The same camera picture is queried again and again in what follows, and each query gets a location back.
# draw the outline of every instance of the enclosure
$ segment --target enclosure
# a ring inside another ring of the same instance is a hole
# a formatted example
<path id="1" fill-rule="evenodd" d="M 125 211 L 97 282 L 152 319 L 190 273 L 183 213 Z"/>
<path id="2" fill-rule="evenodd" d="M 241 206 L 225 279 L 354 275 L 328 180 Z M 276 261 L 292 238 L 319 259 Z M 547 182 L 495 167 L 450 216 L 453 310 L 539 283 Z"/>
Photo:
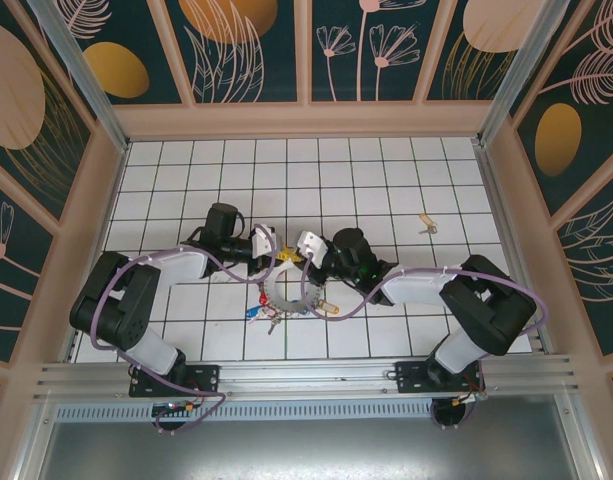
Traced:
<path id="1" fill-rule="evenodd" d="M 256 285 L 159 289 L 150 327 L 227 394 L 159 437 L 161 399 L 69 312 L 102 252 L 173 248 L 216 202 L 286 247 L 359 227 L 406 267 L 484 255 L 549 321 L 482 360 L 450 431 L 446 395 L 387 375 L 448 308 L 269 333 Z M 164 475 L 613 478 L 613 0 L 0 0 L 0 478 Z"/>

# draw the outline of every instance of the yellow object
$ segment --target yellow object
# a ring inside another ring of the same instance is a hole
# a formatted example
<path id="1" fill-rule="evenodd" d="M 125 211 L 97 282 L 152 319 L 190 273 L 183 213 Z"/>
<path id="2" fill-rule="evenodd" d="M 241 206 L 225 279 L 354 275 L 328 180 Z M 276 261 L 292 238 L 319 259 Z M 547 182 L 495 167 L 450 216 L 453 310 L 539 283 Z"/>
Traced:
<path id="1" fill-rule="evenodd" d="M 319 302 L 318 308 L 331 315 L 337 315 L 339 313 L 339 307 L 337 305 L 333 305 L 324 300 Z"/>
<path id="2" fill-rule="evenodd" d="M 419 214 L 419 219 L 424 222 L 424 225 L 426 225 L 427 227 L 432 227 L 435 225 L 435 222 L 433 222 L 433 220 L 426 215 L 425 213 L 420 213 Z"/>
<path id="3" fill-rule="evenodd" d="M 0 146 L 28 147 L 44 124 L 42 72 L 31 53 L 0 26 Z"/>
<path id="4" fill-rule="evenodd" d="M 238 25 L 231 2 L 244 28 L 247 18 L 259 37 L 275 23 L 277 0 L 179 0 L 179 6 L 195 30 L 206 38 L 219 43 L 242 43 L 249 36 Z"/>
<path id="5" fill-rule="evenodd" d="M 549 177 L 562 173 L 575 158 L 582 138 L 577 111 L 565 103 L 551 105 L 544 112 L 535 134 L 537 166 Z"/>
<path id="6" fill-rule="evenodd" d="M 543 0 L 469 0 L 464 9 L 466 40 L 482 52 L 515 51 L 524 43 L 542 4 Z"/>
<path id="7" fill-rule="evenodd" d="M 281 260 L 282 262 L 287 262 L 288 260 L 290 260 L 293 263 L 299 263 L 303 261 L 304 259 L 300 257 L 299 255 L 297 255 L 296 252 L 297 250 L 293 248 L 284 247 L 284 250 L 279 252 L 276 255 L 276 257 L 277 257 L 277 260 Z"/>
<path id="8" fill-rule="evenodd" d="M 135 98 L 148 90 L 146 67 L 126 47 L 112 42 L 94 43 L 84 50 L 84 57 L 106 93 Z"/>

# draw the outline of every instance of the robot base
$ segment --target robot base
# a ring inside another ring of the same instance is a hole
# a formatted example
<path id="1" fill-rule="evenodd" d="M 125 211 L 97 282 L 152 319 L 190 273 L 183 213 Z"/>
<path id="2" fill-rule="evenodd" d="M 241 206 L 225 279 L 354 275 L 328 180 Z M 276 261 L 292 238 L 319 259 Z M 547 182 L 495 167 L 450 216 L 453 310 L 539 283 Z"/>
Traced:
<path id="1" fill-rule="evenodd" d="M 428 376 L 428 362 L 397 362 L 394 378 L 399 393 L 437 393 L 437 392 L 468 392 L 470 387 L 465 376 L 477 383 L 479 381 L 479 366 L 471 363 L 461 374 L 451 375 L 438 384 Z"/>
<path id="2" fill-rule="evenodd" d="M 188 365 L 183 384 L 204 392 L 216 392 L 219 387 L 219 365 Z M 128 396 L 132 398 L 191 397 L 192 395 L 162 385 L 137 368 L 132 369 Z"/>

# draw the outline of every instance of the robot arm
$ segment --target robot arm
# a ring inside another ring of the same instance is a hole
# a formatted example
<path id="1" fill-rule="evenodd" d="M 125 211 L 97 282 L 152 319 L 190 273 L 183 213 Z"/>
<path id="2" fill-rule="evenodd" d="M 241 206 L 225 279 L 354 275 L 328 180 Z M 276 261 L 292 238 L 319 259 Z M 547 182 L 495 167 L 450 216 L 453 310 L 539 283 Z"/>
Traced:
<path id="1" fill-rule="evenodd" d="M 245 262 L 249 275 L 268 268 L 269 239 L 257 230 L 248 239 L 233 236 L 237 217 L 235 207 L 214 204 L 205 225 L 183 243 L 201 248 L 222 262 Z M 275 233 L 272 237 L 275 245 L 281 243 Z M 370 298 L 371 303 L 415 302 L 448 308 L 462 328 L 442 340 L 426 361 L 426 373 L 438 385 L 486 354 L 504 355 L 536 310 L 531 298 L 511 287 L 446 274 L 445 270 L 435 272 L 429 268 L 384 281 L 403 267 L 377 259 L 358 228 L 340 230 L 332 242 L 303 232 L 298 247 L 304 257 L 312 258 L 307 275 L 315 285 L 321 286 L 328 279 L 336 278 L 364 297 L 380 286 Z M 93 313 L 102 293 L 127 262 L 125 256 L 113 252 L 100 257 L 71 310 L 70 323 L 74 328 L 90 333 Z M 471 256 L 460 268 L 508 279 L 479 255 Z M 173 249 L 164 256 L 153 257 L 148 264 L 135 265 L 115 285 L 117 295 L 104 304 L 97 337 L 170 382 L 183 385 L 186 378 L 183 352 L 148 328 L 153 301 L 158 288 L 191 283 L 215 270 L 206 255 L 183 249 Z"/>
<path id="2" fill-rule="evenodd" d="M 298 247 L 312 259 L 307 272 L 311 281 L 334 277 L 364 297 L 381 284 L 371 303 L 413 302 L 448 308 L 461 328 L 442 340 L 427 359 L 426 373 L 438 385 L 484 356 L 505 355 L 537 308 L 532 298 L 510 286 L 447 274 L 446 268 L 419 269 L 384 282 L 406 267 L 378 260 L 359 228 L 340 230 L 332 242 L 303 232 Z M 481 255 L 472 255 L 458 268 L 510 281 Z"/>

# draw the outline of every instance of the white tile floor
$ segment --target white tile floor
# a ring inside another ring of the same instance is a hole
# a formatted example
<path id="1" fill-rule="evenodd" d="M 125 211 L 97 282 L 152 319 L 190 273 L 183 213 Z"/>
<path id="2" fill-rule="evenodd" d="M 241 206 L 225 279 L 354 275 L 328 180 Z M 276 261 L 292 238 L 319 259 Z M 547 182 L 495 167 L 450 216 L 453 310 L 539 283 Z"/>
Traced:
<path id="1" fill-rule="evenodd" d="M 131 147 L 106 250 L 136 256 L 184 240 L 212 203 L 235 205 L 247 224 L 264 221 L 294 245 L 302 230 L 328 238 L 359 226 L 375 253 L 408 266 L 459 264 L 469 254 L 506 260 L 475 155 L 467 138 L 326 138 L 144 142 Z M 418 215 L 429 214 L 437 234 Z M 151 325 L 190 360 L 271 360 L 426 355 L 454 318 L 439 307 L 369 306 L 344 322 L 308 316 L 247 324 L 256 287 L 223 274 L 159 292 Z M 298 278 L 289 275 L 289 298 Z M 358 294 L 339 282 L 327 300 L 341 312 Z M 114 361 L 78 339 L 76 362 Z M 530 352 L 526 337 L 512 351 Z"/>

